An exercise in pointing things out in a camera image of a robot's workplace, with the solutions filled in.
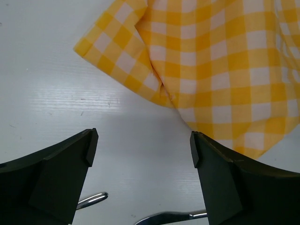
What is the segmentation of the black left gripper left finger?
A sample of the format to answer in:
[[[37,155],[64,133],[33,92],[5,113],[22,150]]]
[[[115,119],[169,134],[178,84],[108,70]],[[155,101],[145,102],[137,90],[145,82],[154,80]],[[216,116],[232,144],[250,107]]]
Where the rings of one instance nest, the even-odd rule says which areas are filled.
[[[0,165],[2,225],[70,225],[98,143],[86,129]]]

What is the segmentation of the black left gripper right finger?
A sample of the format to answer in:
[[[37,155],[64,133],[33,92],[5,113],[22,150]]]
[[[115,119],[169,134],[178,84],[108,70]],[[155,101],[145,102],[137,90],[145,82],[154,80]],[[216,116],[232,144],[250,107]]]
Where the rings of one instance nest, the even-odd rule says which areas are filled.
[[[260,163],[200,132],[191,154],[211,225],[297,225],[300,175]]]

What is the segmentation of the silver fork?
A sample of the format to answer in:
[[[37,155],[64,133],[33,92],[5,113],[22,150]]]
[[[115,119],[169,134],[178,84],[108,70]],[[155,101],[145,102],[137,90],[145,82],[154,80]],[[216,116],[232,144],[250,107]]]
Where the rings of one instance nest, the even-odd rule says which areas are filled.
[[[77,204],[76,210],[81,210],[89,206],[100,203],[108,198],[109,194],[107,192],[101,192],[90,197],[80,200]]]

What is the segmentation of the silver table knife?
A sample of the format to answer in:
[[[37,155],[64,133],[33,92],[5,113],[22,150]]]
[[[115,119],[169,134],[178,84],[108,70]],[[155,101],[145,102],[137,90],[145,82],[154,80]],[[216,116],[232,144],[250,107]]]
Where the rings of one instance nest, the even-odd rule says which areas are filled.
[[[143,218],[135,225],[164,225],[181,221],[188,221],[199,218],[207,218],[206,210],[197,210],[190,212],[164,211]]]

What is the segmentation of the yellow white checkered cloth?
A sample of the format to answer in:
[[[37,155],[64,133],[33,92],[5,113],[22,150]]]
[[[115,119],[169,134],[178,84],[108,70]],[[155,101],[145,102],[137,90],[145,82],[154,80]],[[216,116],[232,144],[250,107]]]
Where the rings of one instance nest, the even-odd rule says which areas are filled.
[[[297,0],[116,0],[74,51],[250,158],[300,122]]]

